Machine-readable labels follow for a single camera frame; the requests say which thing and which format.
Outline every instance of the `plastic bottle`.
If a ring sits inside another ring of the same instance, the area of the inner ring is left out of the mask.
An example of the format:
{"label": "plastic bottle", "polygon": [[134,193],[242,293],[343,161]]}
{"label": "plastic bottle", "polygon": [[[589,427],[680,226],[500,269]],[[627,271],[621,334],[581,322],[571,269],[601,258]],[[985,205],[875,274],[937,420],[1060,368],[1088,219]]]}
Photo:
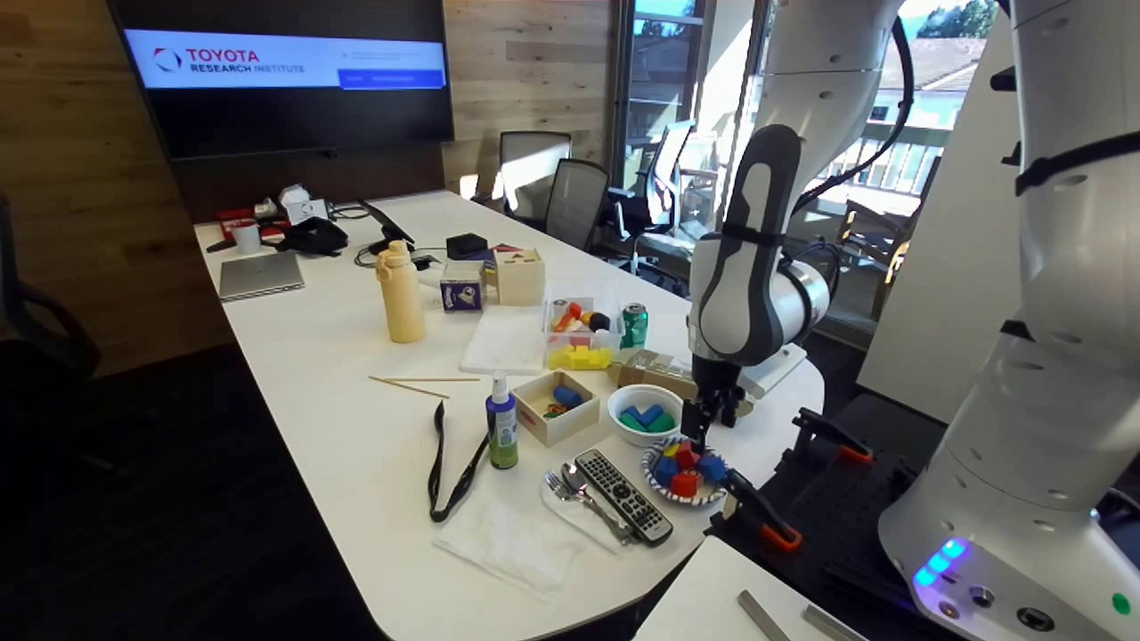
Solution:
{"label": "plastic bottle", "polygon": [[379,258],[379,277],[385,293],[385,316],[389,316],[389,338],[392,342],[421,342],[424,338],[424,306],[415,293],[415,269],[413,258],[406,255],[406,243],[396,238],[381,258]]}
{"label": "plastic bottle", "polygon": [[512,396],[506,392],[506,380],[495,377],[495,389],[489,396],[489,455],[495,469],[510,469],[521,465],[521,443],[516,443],[516,406]]}

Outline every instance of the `wooden wall panel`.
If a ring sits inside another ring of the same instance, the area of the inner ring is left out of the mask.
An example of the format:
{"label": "wooden wall panel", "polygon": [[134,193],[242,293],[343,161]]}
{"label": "wooden wall panel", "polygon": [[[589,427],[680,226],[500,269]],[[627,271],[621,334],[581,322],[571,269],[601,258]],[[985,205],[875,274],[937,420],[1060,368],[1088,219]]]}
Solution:
{"label": "wooden wall panel", "polygon": [[[444,0],[448,187],[475,171],[489,187],[506,129],[575,131],[601,161],[609,15],[609,0]],[[95,334],[102,376],[229,342],[106,5],[3,0],[0,99],[19,269]]]}

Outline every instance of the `white cup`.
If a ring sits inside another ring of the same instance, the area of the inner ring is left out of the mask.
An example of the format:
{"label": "white cup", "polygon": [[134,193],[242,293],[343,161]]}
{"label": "white cup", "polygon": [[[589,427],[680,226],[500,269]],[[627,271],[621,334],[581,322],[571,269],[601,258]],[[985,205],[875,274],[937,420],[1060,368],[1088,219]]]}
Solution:
{"label": "white cup", "polygon": [[240,255],[261,255],[261,226],[258,221],[233,230],[233,236],[235,236]]}

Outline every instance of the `television screen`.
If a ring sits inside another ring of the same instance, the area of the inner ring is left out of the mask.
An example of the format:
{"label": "television screen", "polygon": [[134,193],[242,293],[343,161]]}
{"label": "television screen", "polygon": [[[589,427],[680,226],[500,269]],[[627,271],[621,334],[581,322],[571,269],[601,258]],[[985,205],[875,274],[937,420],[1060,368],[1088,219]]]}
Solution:
{"label": "television screen", "polygon": [[451,141],[440,0],[109,0],[172,161]]}

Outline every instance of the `white table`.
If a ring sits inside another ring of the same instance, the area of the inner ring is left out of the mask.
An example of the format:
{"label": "white table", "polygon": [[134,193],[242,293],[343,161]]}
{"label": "white table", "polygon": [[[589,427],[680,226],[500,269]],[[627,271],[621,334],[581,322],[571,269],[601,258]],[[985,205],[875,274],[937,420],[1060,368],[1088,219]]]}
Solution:
{"label": "white table", "polygon": [[[448,236],[477,231],[490,243],[537,245],[547,269],[547,293],[583,293],[636,301],[652,310],[647,347],[689,364],[689,303],[660,293],[601,259],[583,258],[547,236],[537,236],[501,213],[475,206],[451,193],[379,199],[421,251]],[[558,593],[522,593],[433,547],[426,522],[426,467],[433,455],[433,399],[370,380],[370,376],[457,376],[477,316],[437,310],[437,271],[424,271],[426,338],[392,347],[385,338],[381,288],[370,271],[353,269],[360,245],[379,238],[370,219],[347,221],[349,251],[339,259],[304,259],[305,288],[224,303],[224,316],[261,384],[265,404],[315,495],[367,609],[392,637],[533,637],[607,615],[657,587],[684,556],[700,547],[706,510],[660,501],[673,522],[673,539],[660,550],[630,547],[607,551],[581,539],[581,551]],[[201,245],[221,236],[195,230]],[[217,287],[217,269],[235,251],[202,255]],[[601,399],[607,376],[583,376]],[[483,435],[482,404],[489,380],[430,384],[448,392],[444,492]],[[721,449],[750,480],[768,478],[778,455],[791,447],[788,425],[797,406],[818,409],[823,377],[797,364],[735,431],[715,427]],[[527,522],[556,522],[543,505],[543,474],[558,461],[594,447],[627,474],[641,478],[646,453],[621,443],[609,427],[591,427],[558,449],[521,435],[521,467],[483,467],[465,501],[510,500]]]}

